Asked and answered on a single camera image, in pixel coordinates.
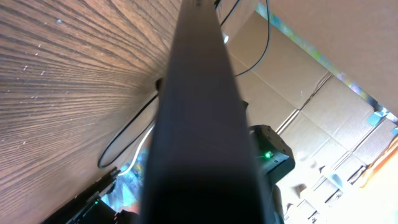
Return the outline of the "blue screen smartphone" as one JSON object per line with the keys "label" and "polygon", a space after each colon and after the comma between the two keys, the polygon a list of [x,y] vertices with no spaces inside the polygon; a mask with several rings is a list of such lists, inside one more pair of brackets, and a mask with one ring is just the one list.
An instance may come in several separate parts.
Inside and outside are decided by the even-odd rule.
{"label": "blue screen smartphone", "polygon": [[180,7],[140,222],[275,222],[212,1]]}

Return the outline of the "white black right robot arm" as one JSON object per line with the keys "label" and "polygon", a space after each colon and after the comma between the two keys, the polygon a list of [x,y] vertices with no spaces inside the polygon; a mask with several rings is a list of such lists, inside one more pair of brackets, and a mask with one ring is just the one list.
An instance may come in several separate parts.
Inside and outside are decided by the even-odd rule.
{"label": "white black right robot arm", "polygon": [[244,189],[246,218],[252,223],[284,223],[281,190],[277,183],[295,168],[291,148],[268,125],[242,125],[242,151],[248,172],[239,181]]}

